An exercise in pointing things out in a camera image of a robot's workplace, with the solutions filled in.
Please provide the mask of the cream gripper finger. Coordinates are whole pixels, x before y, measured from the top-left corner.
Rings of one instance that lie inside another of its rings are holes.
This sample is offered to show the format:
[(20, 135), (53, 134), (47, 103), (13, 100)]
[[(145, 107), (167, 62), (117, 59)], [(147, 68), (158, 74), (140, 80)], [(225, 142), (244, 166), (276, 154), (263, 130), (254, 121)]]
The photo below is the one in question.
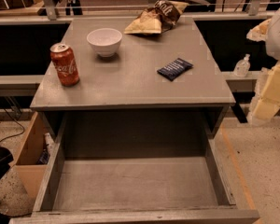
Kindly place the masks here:
[(270, 21), (270, 19), (267, 19), (255, 26), (253, 29), (250, 29), (246, 38), (256, 42), (265, 41)]
[(280, 110), (280, 62), (271, 69), (262, 68), (249, 105), (247, 120), (251, 125), (270, 121)]

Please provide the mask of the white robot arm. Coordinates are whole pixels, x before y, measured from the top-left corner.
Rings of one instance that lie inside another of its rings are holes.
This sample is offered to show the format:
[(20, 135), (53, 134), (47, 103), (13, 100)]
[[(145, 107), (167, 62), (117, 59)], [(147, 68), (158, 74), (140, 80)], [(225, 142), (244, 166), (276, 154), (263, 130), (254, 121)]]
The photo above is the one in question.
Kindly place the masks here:
[(277, 60), (271, 69), (262, 68), (255, 86), (247, 120), (251, 125), (270, 121), (280, 110), (280, 8), (274, 15), (249, 31), (249, 39), (263, 38), (266, 53)]

